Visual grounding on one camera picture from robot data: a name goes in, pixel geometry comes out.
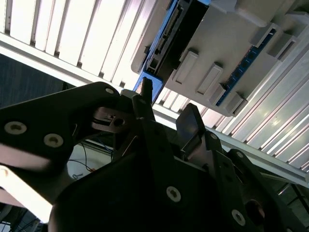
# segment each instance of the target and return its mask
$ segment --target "metal screw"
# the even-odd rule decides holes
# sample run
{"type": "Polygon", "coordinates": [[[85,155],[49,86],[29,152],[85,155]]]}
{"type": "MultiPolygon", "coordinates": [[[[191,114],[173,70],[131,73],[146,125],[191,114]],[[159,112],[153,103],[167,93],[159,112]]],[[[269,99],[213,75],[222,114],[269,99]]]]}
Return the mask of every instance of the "metal screw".
{"type": "Polygon", "coordinates": [[[246,225],[246,220],[243,215],[237,209],[232,210],[233,219],[241,226],[246,225]]]}
{"type": "Polygon", "coordinates": [[[238,157],[243,158],[243,154],[241,152],[236,152],[236,154],[238,155],[238,157]]]}
{"type": "Polygon", "coordinates": [[[182,198],[180,192],[174,186],[167,187],[166,194],[172,201],[176,203],[179,202],[182,198]]]}
{"type": "Polygon", "coordinates": [[[48,134],[44,137],[44,143],[46,146],[57,148],[63,145],[63,138],[58,134],[48,134]]]}
{"type": "Polygon", "coordinates": [[[25,133],[27,130],[27,127],[22,122],[13,121],[13,122],[8,122],[7,124],[5,124],[4,130],[9,134],[18,135],[18,134],[25,133]]]}
{"type": "Polygon", "coordinates": [[[110,89],[110,88],[106,88],[105,91],[108,92],[108,93],[110,93],[110,94],[113,94],[113,93],[114,93],[114,90],[112,90],[112,89],[110,89]]]}
{"type": "Polygon", "coordinates": [[[215,134],[213,134],[213,133],[211,133],[211,137],[213,138],[213,139],[217,139],[218,137],[215,135],[215,134]]]}

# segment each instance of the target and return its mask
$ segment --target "white panel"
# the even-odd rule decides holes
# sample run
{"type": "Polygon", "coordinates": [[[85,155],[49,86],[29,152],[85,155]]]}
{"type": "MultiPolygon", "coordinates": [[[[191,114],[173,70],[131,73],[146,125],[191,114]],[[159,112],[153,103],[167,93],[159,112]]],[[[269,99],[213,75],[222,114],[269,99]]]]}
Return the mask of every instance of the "white panel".
{"type": "Polygon", "coordinates": [[[44,51],[52,17],[55,0],[41,0],[37,27],[35,31],[35,47],[44,51]]]}
{"type": "Polygon", "coordinates": [[[299,133],[287,141],[287,146],[281,149],[276,158],[287,162],[291,158],[291,155],[295,154],[295,151],[299,151],[307,145],[309,138],[309,124],[304,126],[305,127],[299,133]]]}
{"type": "Polygon", "coordinates": [[[299,43],[290,53],[290,55],[284,60],[284,62],[278,62],[274,68],[264,78],[263,82],[255,89],[250,97],[247,98],[248,104],[242,110],[237,117],[233,119],[224,120],[224,126],[227,121],[228,124],[224,128],[220,128],[223,133],[231,134],[233,131],[238,130],[243,123],[251,117],[252,114],[261,113],[261,110],[256,111],[261,102],[273,91],[273,88],[278,82],[299,62],[302,56],[308,50],[309,30],[306,30],[300,37],[299,43]]]}
{"type": "Polygon", "coordinates": [[[6,0],[0,0],[0,32],[5,31],[6,0]]]}
{"type": "Polygon", "coordinates": [[[279,131],[271,136],[265,144],[261,145],[262,151],[270,155],[275,154],[284,138],[293,133],[295,130],[299,130],[299,125],[301,125],[308,116],[309,106],[299,109],[290,121],[283,124],[282,127],[278,129],[279,131]]]}
{"type": "Polygon", "coordinates": [[[206,127],[213,128],[213,126],[221,119],[222,114],[208,109],[203,115],[202,119],[206,127]]]}
{"type": "Polygon", "coordinates": [[[302,84],[299,91],[293,94],[275,114],[272,114],[271,118],[266,118],[262,124],[263,126],[254,133],[255,136],[247,143],[255,148],[260,148],[268,138],[278,134],[278,129],[286,122],[289,122],[291,118],[295,118],[298,109],[309,103],[308,88],[309,81],[302,84]]]}
{"type": "Polygon", "coordinates": [[[159,94],[158,98],[156,99],[155,103],[160,103],[160,101],[164,98],[164,96],[166,95],[167,91],[169,89],[168,88],[163,88],[161,93],[159,94]]]}
{"type": "Polygon", "coordinates": [[[171,106],[170,109],[171,109],[172,111],[178,112],[178,111],[180,110],[181,106],[182,106],[187,100],[188,100],[188,99],[187,99],[185,96],[179,94],[179,95],[177,96],[176,100],[174,101],[174,103],[173,103],[173,105],[171,106]]]}
{"type": "Polygon", "coordinates": [[[36,0],[14,0],[10,36],[30,44],[36,0]]]}
{"type": "Polygon", "coordinates": [[[177,119],[178,116],[179,116],[178,113],[175,113],[174,111],[171,111],[170,109],[165,108],[164,106],[159,105],[159,104],[154,104],[153,105],[153,109],[157,110],[157,111],[159,111],[159,112],[161,112],[161,113],[163,113],[163,114],[165,114],[165,115],[167,115],[169,117],[172,117],[174,119],[177,119]]]}
{"type": "Polygon", "coordinates": [[[212,64],[211,68],[206,73],[204,79],[199,84],[197,92],[210,97],[213,93],[213,88],[218,83],[218,80],[222,74],[222,68],[215,63],[212,64]]]}
{"type": "Polygon", "coordinates": [[[125,88],[133,89],[137,82],[139,75],[131,70],[131,63],[134,58],[135,51],[138,49],[140,37],[144,31],[154,4],[155,0],[147,0],[143,4],[134,29],[126,44],[126,48],[121,56],[115,75],[112,78],[112,82],[115,85],[120,85],[121,81],[123,81],[126,84],[125,88]]]}
{"type": "Polygon", "coordinates": [[[95,0],[70,1],[59,46],[59,58],[76,65],[83,47],[95,0]]]}
{"type": "Polygon", "coordinates": [[[246,120],[241,128],[233,131],[233,137],[245,141],[251,133],[262,123],[265,117],[283,101],[309,73],[305,67],[309,66],[309,52],[285,75],[285,77],[269,92],[265,99],[255,108],[254,114],[246,120]]]}
{"type": "Polygon", "coordinates": [[[197,58],[198,54],[189,51],[186,57],[184,58],[183,62],[181,63],[179,69],[177,70],[175,76],[172,77],[172,80],[180,84],[184,83],[192,67],[194,66],[197,58]]]}
{"type": "Polygon", "coordinates": [[[54,55],[66,0],[55,0],[45,51],[54,55]]]}
{"type": "Polygon", "coordinates": [[[170,108],[173,104],[173,102],[175,101],[176,97],[177,97],[178,93],[171,91],[168,95],[168,97],[166,98],[165,102],[163,103],[163,106],[166,108],[170,108]]]}
{"type": "Polygon", "coordinates": [[[306,144],[297,152],[292,159],[289,159],[289,164],[301,168],[309,160],[309,144],[306,144]]]}
{"type": "Polygon", "coordinates": [[[141,0],[131,0],[124,17],[120,19],[120,23],[118,24],[119,26],[117,27],[116,33],[112,39],[112,44],[108,50],[101,69],[104,73],[103,78],[105,80],[112,80],[126,43],[128,42],[129,36],[132,32],[132,25],[139,11],[140,4],[141,0]]]}
{"type": "Polygon", "coordinates": [[[101,0],[82,52],[82,69],[99,75],[125,0],[101,0]]]}
{"type": "Polygon", "coordinates": [[[67,83],[70,83],[74,86],[82,86],[88,83],[102,81],[113,86],[119,92],[122,90],[121,87],[116,86],[113,83],[104,81],[98,76],[94,76],[91,73],[88,73],[80,68],[77,68],[76,66],[68,64],[67,62],[64,62],[45,52],[42,52],[32,46],[12,39],[6,34],[0,33],[0,41],[8,44],[9,46],[17,48],[17,50],[14,51],[11,48],[7,49],[0,46],[1,54],[4,54],[19,62],[25,63],[37,70],[48,73],[49,75],[54,76],[67,83]]]}
{"type": "Polygon", "coordinates": [[[11,28],[12,6],[13,6],[13,0],[6,0],[5,30],[4,31],[9,31],[11,28]]]}

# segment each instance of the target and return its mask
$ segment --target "white ceiling panel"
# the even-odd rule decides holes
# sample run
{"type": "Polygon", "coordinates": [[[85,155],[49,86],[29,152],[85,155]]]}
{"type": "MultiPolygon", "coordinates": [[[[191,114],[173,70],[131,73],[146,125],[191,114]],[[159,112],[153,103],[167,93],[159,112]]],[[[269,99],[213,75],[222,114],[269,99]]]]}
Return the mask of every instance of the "white ceiling panel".
{"type": "Polygon", "coordinates": [[[55,54],[66,0],[55,0],[46,43],[46,53],[55,54]]]}
{"type": "Polygon", "coordinates": [[[141,0],[130,0],[127,3],[128,6],[123,11],[123,17],[120,17],[117,30],[101,69],[104,73],[103,78],[107,81],[112,81],[142,6],[141,0]]]}
{"type": "Polygon", "coordinates": [[[51,22],[54,0],[42,0],[40,3],[38,22],[35,30],[35,47],[42,51],[46,48],[49,24],[51,22]]]}
{"type": "Polygon", "coordinates": [[[95,9],[81,57],[85,71],[99,75],[124,3],[125,0],[101,0],[95,9]]]}
{"type": "Polygon", "coordinates": [[[30,44],[36,0],[14,0],[10,36],[30,44]]]}
{"type": "Polygon", "coordinates": [[[60,38],[59,58],[77,65],[88,30],[95,0],[72,0],[64,19],[60,38]]]}

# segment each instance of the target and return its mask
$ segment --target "screw hole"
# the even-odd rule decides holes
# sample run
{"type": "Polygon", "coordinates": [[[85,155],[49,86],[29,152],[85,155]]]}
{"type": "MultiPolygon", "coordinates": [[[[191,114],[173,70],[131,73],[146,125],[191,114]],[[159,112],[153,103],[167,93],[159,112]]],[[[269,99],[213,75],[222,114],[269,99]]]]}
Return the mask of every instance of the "screw hole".
{"type": "Polygon", "coordinates": [[[13,125],[11,125],[11,130],[13,130],[13,131],[20,131],[21,130],[21,126],[19,126],[19,125],[16,125],[16,124],[13,124],[13,125]]]}
{"type": "Polygon", "coordinates": [[[54,144],[57,144],[59,142],[59,140],[56,137],[50,137],[49,141],[54,144]]]}
{"type": "Polygon", "coordinates": [[[124,123],[125,123],[125,121],[124,121],[123,119],[121,119],[121,118],[117,118],[117,119],[114,121],[114,125],[115,125],[116,127],[120,127],[120,126],[124,125],[124,123]]]}
{"type": "Polygon", "coordinates": [[[106,88],[105,91],[108,92],[108,93],[110,93],[110,94],[113,94],[113,93],[114,93],[114,90],[112,90],[112,89],[110,89],[110,88],[106,88]]]}

